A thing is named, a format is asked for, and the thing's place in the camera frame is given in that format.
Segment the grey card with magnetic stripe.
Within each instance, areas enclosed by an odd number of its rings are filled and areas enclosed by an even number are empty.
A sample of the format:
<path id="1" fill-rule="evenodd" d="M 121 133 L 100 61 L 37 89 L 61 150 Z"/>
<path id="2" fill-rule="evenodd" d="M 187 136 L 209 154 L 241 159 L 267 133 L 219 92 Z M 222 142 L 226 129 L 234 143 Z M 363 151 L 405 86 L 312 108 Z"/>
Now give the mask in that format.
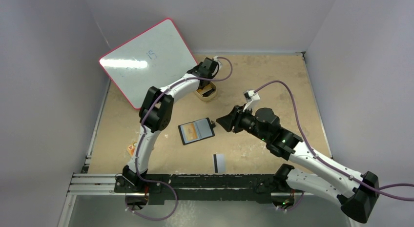
<path id="1" fill-rule="evenodd" d="M 213 168 L 215 173 L 226 172 L 224 154 L 213 154 Z"/>

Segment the black card holder wallet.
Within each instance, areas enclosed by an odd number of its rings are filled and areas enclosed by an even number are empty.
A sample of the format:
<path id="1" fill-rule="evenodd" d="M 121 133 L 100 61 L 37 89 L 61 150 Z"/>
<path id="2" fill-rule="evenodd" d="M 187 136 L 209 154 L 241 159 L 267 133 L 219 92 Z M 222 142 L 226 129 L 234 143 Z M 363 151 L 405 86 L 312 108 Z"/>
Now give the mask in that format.
<path id="1" fill-rule="evenodd" d="M 183 145 L 191 144 L 200 140 L 215 136 L 215 121 L 209 118 L 202 118 L 178 126 L 179 134 Z"/>

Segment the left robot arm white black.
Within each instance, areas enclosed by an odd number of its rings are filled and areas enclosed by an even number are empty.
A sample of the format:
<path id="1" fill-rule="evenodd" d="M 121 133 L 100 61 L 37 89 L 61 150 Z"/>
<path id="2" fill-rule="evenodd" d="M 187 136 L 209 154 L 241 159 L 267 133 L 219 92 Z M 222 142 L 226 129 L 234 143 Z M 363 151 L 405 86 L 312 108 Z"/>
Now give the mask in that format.
<path id="1" fill-rule="evenodd" d="M 122 171 L 127 187 L 133 192 L 140 192 L 145 188 L 150 154 L 161 131 L 171 121 L 174 103 L 207 86 L 221 67 L 218 57 L 205 58 L 177 81 L 161 88 L 152 86 L 148 89 L 139 111 L 138 144 Z"/>

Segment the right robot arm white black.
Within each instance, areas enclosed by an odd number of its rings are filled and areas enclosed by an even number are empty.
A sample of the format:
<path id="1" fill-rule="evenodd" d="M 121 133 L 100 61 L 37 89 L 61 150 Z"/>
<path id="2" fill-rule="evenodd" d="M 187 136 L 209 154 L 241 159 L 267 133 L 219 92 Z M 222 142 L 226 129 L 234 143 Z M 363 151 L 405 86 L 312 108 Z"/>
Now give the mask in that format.
<path id="1" fill-rule="evenodd" d="M 236 105 L 216 122 L 226 132 L 245 131 L 255 136 L 265 142 L 274 156 L 312 172 L 307 174 L 290 165 L 280 168 L 274 178 L 279 191 L 291 187 L 318 195 L 333 201 L 349 218 L 367 223 L 379 198 L 375 191 L 379 187 L 376 174 L 352 170 L 315 149 L 310 150 L 300 136 L 280 125 L 279 117 L 270 108 L 260 108 L 253 115 L 252 111 Z"/>

